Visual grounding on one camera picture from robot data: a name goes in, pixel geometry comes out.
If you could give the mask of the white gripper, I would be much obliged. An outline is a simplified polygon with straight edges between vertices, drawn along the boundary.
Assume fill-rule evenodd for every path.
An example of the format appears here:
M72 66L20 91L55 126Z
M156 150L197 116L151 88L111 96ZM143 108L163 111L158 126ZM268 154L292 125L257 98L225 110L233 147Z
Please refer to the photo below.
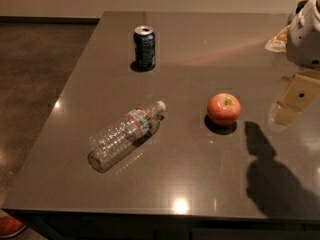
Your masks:
M265 45L274 53L285 53L292 63L303 68L320 68L320 35L287 35L290 26L284 27ZM269 127L272 130L285 130L320 96L319 73L295 73L283 77L269 110Z

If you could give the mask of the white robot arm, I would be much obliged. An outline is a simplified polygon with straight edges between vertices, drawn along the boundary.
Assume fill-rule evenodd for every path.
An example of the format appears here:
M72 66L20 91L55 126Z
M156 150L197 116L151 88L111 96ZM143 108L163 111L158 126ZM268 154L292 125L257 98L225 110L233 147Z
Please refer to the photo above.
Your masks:
M282 77L269 110L270 128L283 131L320 96L320 0L300 1L265 49L285 53L298 67Z

